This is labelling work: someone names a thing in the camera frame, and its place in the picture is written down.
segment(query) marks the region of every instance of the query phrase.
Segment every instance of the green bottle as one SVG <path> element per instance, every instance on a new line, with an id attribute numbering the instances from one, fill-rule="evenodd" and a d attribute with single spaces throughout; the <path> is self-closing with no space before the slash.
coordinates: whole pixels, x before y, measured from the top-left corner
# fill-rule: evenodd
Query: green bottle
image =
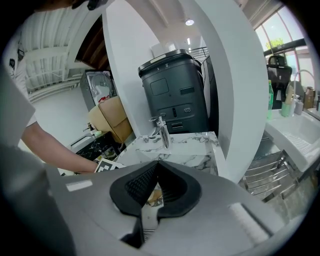
<path id="1" fill-rule="evenodd" d="M 267 119 L 272 118 L 272 105 L 274 103 L 274 90 L 272 90 L 271 80 L 269 80 L 269 105 L 268 105 L 268 115 Z"/>

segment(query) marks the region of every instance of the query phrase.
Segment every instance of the wooden ceiling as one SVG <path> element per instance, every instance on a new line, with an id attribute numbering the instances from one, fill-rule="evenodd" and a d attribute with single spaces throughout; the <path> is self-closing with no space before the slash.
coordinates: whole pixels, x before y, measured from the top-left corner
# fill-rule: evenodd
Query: wooden ceiling
<path id="1" fill-rule="evenodd" d="M 105 45 L 102 16 L 91 27 L 75 59 L 96 70 L 111 71 Z"/>

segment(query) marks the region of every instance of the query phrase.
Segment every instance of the chrome faucet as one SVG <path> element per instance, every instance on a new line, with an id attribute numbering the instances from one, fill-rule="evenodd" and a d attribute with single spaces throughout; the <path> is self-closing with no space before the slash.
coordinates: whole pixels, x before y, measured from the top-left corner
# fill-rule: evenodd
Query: chrome faucet
<path id="1" fill-rule="evenodd" d="M 148 136 L 150 139 L 154 139 L 156 135 L 160 134 L 163 146 L 167 149 L 170 150 L 172 148 L 172 142 L 171 142 L 171 137 L 168 132 L 168 127 L 166 124 L 165 120 L 162 120 L 162 116 L 154 116 L 152 117 L 149 122 L 156 121 L 156 129 L 154 133 L 151 136 Z"/>

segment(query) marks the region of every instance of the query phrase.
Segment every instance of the window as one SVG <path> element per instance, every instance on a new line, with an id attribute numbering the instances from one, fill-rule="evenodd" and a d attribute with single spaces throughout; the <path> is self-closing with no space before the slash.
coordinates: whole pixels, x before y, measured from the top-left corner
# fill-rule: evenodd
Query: window
<path id="1" fill-rule="evenodd" d="M 304 38 L 298 21 L 285 6 L 263 22 L 255 32 L 261 42 L 263 51 Z M 294 80 L 299 70 L 303 69 L 308 70 L 311 74 L 314 73 L 307 46 L 291 48 L 282 52 L 278 50 L 275 55 L 282 55 L 286 58 L 287 65 L 292 68 L 291 81 Z M 270 56 L 265 56 L 267 64 Z M 300 81 L 305 88 L 308 86 L 315 87 L 312 76 L 306 72 L 297 75 L 296 80 Z"/>

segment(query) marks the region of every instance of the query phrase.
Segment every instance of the white shirt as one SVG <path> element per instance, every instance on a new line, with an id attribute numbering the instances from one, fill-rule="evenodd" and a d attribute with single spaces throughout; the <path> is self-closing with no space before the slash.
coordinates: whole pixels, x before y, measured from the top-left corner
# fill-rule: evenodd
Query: white shirt
<path id="1" fill-rule="evenodd" d="M 19 48 L 19 33 L 16 33 L 6 45 L 3 55 L 2 62 L 9 73 L 10 77 L 14 81 L 16 87 L 22 92 L 22 94 L 29 100 L 26 79 L 27 79 L 27 64 L 25 58 L 18 62 L 18 48 Z M 30 126 L 36 122 L 36 117 L 33 115 L 27 124 Z"/>

